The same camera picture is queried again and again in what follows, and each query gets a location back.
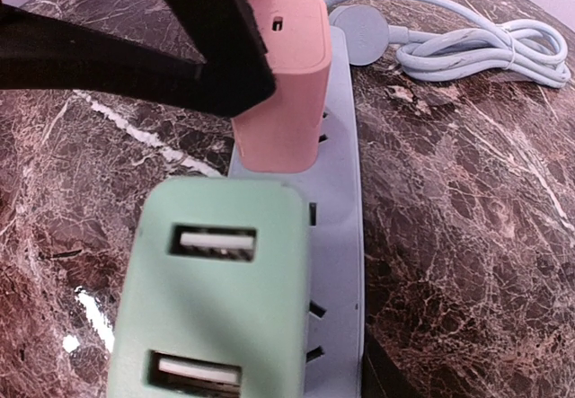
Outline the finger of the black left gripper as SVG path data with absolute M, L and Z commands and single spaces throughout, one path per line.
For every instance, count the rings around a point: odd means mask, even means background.
M 164 0 L 194 42 L 194 62 L 3 4 L 1 86 L 75 89 L 233 118 L 277 83 L 248 0 Z

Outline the pink USB charger plug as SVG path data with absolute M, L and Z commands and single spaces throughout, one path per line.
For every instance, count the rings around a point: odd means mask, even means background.
M 233 118 L 239 160 L 253 172 L 302 172 L 318 154 L 332 64 L 327 6 L 323 0 L 247 1 L 277 88 Z

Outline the green dual USB charger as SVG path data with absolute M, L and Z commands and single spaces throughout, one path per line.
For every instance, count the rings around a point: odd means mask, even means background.
M 129 257 L 108 396 L 301 396 L 308 221 L 282 182 L 159 183 Z

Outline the light blue power strip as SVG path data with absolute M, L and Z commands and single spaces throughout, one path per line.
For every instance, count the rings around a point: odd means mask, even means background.
M 333 27 L 332 67 L 318 156 L 276 179 L 310 206 L 311 301 L 306 397 L 359 397 L 364 350 L 365 263 L 358 131 L 344 32 Z

